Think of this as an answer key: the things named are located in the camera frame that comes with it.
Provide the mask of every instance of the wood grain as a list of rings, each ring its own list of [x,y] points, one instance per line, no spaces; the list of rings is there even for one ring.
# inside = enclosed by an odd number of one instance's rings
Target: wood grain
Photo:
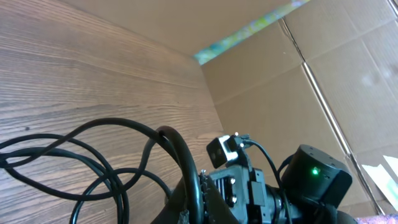
[[[61,0],[194,55],[290,0]]]
[[[167,47],[51,0],[0,1],[0,141],[32,133],[66,134],[95,118],[122,117],[181,132],[198,169],[222,131],[200,66]],[[137,167],[146,138],[103,126],[79,135],[111,165]],[[43,146],[30,141],[2,150]],[[86,156],[71,144],[64,149]],[[147,169],[173,187],[181,172],[159,147]],[[70,159],[43,157],[17,168],[43,184],[81,193],[95,175]],[[131,175],[122,175],[125,182]],[[96,192],[104,192],[103,186]],[[131,223],[149,223],[164,193],[143,177],[128,192]],[[68,223],[74,202],[39,192],[0,170],[0,223]],[[87,202],[79,223],[116,223],[111,199]]]

